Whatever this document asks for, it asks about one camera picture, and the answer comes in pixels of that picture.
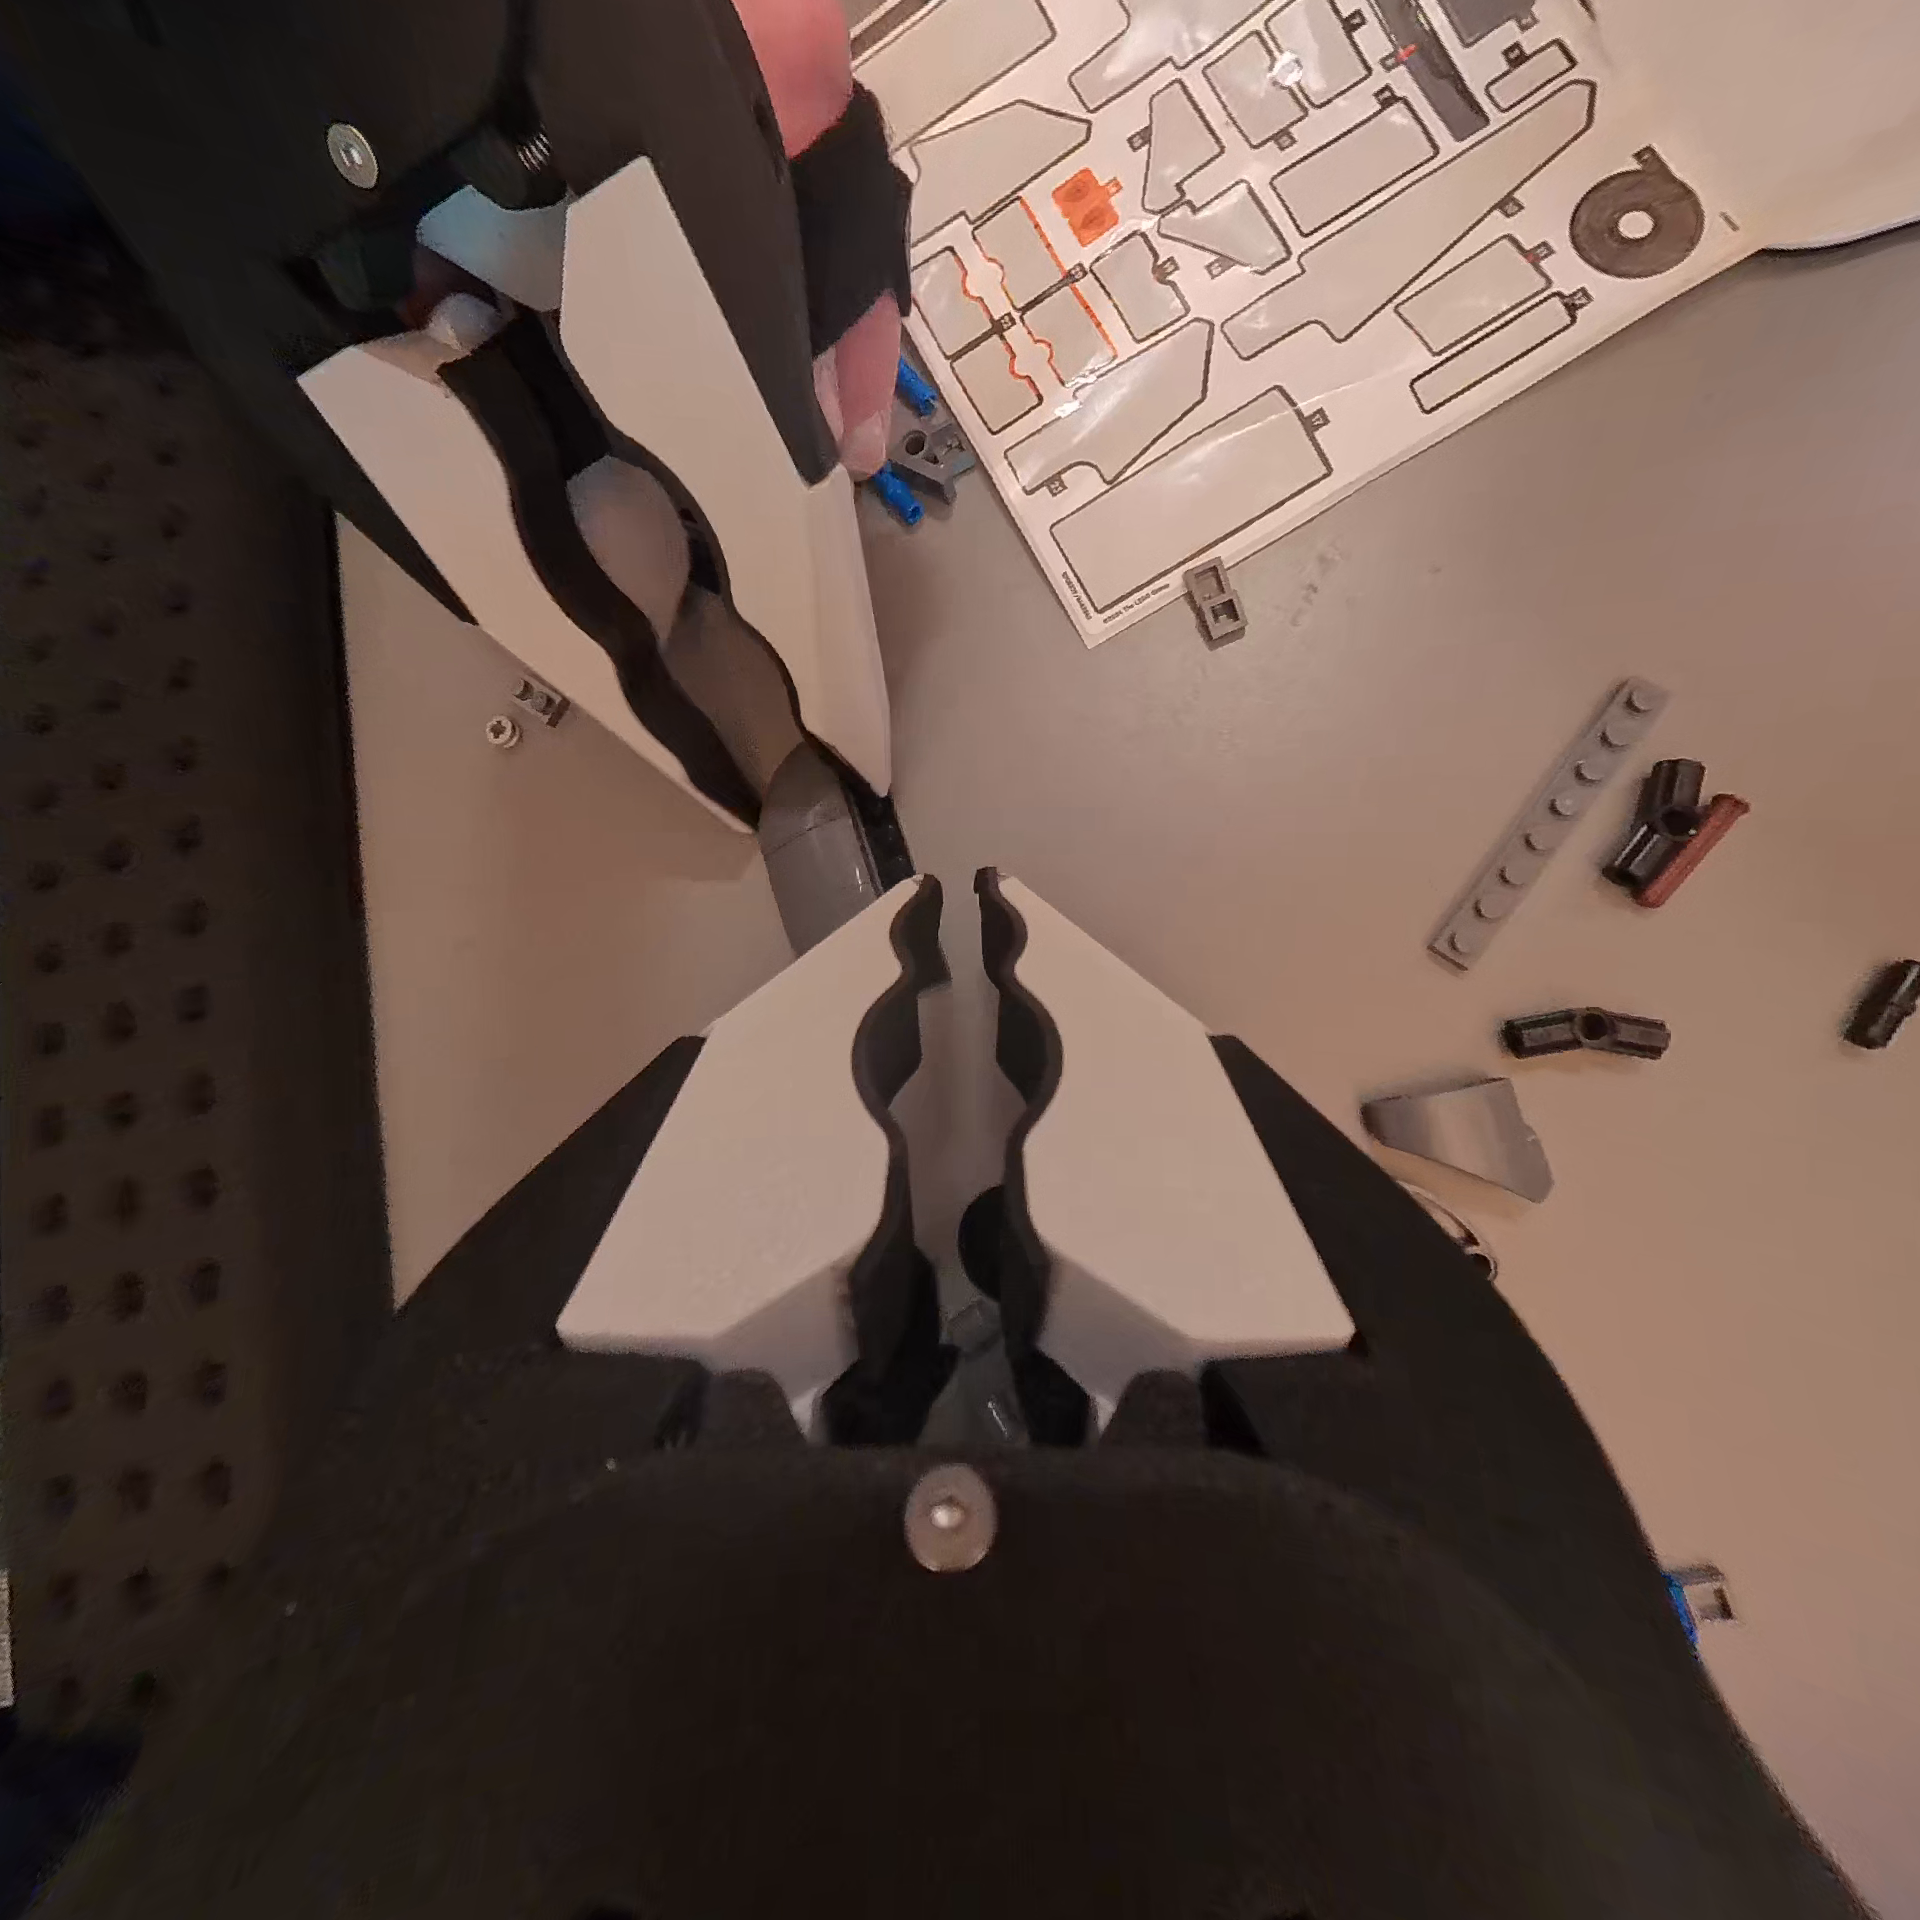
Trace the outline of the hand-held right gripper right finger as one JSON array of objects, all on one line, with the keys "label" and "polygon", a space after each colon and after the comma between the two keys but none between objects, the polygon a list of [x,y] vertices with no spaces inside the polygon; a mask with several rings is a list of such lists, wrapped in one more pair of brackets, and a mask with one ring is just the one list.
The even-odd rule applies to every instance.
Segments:
[{"label": "hand-held right gripper right finger", "polygon": [[1353,1318],[1204,1024],[1027,882],[977,873],[1019,1110],[995,1288],[1027,1434],[1077,1449],[1141,1377],[1343,1353]]}]

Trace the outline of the person's left hand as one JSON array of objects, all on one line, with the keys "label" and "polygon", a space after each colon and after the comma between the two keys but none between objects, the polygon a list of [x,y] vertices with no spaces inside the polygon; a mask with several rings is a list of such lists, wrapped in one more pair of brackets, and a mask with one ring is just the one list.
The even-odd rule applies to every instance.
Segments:
[{"label": "person's left hand", "polygon": [[801,215],[813,390],[842,467],[873,474],[896,400],[911,190],[832,3],[737,3]]}]

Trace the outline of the grey curved lego slope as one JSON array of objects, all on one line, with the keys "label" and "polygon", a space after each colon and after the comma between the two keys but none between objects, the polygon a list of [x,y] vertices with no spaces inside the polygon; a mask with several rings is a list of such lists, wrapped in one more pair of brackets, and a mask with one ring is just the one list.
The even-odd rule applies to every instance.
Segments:
[{"label": "grey curved lego slope", "polygon": [[1365,1131],[1403,1158],[1449,1168],[1540,1204],[1554,1191],[1544,1140],[1509,1076],[1376,1095],[1360,1105]]}]

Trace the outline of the long light grey lego plate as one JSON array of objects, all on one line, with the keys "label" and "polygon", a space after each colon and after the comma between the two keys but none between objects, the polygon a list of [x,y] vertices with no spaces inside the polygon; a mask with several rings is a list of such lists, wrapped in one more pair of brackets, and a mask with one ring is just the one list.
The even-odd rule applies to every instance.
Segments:
[{"label": "long light grey lego plate", "polygon": [[1669,689],[1640,676],[1611,689],[1587,728],[1554,756],[1515,822],[1435,924],[1426,942],[1434,963],[1457,975],[1476,968],[1545,876],[1556,851],[1657,728],[1669,703]]}]

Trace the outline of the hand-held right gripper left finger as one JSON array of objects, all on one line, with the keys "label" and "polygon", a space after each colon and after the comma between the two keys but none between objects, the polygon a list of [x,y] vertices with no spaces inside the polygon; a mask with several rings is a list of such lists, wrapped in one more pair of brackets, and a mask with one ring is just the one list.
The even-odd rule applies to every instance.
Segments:
[{"label": "hand-held right gripper left finger", "polygon": [[906,880],[705,1031],[561,1311],[571,1351],[769,1377],[836,1446],[919,1435],[953,1351],[895,1105],[943,922]]}]

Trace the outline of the grey lego connector piece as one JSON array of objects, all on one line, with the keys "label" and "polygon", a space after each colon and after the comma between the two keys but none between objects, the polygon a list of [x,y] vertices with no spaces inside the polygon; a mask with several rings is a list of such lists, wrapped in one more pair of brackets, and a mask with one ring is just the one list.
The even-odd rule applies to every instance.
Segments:
[{"label": "grey lego connector piece", "polygon": [[951,1359],[923,1439],[938,1447],[1024,1449],[1028,1428],[995,1300],[973,1299],[944,1321]]}]

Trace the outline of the black plate lego assembly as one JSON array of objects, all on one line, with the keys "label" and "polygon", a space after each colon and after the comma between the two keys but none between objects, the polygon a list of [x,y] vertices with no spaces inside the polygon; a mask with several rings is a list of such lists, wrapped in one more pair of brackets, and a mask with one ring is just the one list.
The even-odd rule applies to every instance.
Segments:
[{"label": "black plate lego assembly", "polygon": [[796,955],[917,876],[895,798],[812,739],[776,769],[756,840]]}]

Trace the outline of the lego sticker sheet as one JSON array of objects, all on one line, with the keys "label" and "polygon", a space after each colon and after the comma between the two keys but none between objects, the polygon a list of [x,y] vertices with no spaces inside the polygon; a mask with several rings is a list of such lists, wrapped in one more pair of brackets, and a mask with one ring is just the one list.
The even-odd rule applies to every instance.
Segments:
[{"label": "lego sticker sheet", "polygon": [[865,6],[908,331],[1088,646],[1735,263],[1641,6]]}]

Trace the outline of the black connector with brown axle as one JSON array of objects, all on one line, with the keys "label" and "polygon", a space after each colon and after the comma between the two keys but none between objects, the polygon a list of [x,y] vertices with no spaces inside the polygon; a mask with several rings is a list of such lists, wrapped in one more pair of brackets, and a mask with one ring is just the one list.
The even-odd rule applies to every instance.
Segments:
[{"label": "black connector with brown axle", "polygon": [[1665,907],[1748,816],[1735,793],[1708,795],[1700,760],[1659,760],[1640,788],[1634,819],[1600,876],[1641,910]]}]

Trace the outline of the black perforated pad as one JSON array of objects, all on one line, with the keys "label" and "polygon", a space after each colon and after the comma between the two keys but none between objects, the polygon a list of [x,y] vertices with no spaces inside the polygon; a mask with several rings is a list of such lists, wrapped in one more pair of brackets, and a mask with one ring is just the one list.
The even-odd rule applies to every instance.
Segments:
[{"label": "black perforated pad", "polygon": [[184,1690],[389,1314],[332,512],[173,353],[4,345],[17,1705]]}]

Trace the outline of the black angled lego connector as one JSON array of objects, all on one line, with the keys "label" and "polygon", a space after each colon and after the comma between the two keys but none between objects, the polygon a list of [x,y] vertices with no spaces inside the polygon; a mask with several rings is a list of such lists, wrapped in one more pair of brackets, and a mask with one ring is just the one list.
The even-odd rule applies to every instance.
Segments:
[{"label": "black angled lego connector", "polygon": [[1657,1064],[1673,1043],[1667,1023],[1621,1016],[1597,1007],[1578,1007],[1511,1018],[1500,1024],[1500,1043],[1515,1062],[1540,1062],[1573,1051]]}]

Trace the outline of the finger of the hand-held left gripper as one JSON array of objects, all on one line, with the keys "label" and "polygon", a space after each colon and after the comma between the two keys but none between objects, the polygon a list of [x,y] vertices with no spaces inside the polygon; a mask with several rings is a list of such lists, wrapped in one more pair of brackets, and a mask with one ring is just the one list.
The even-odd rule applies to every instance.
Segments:
[{"label": "finger of the hand-held left gripper", "polygon": [[735,612],[778,655],[801,720],[872,792],[895,732],[848,476],[802,479],[652,161],[567,206],[561,343],[605,422],[690,494]]},{"label": "finger of the hand-held left gripper", "polygon": [[760,793],[592,554],[509,331],[471,353],[428,331],[351,345],[299,390],[473,626],[717,824],[755,833]]}]

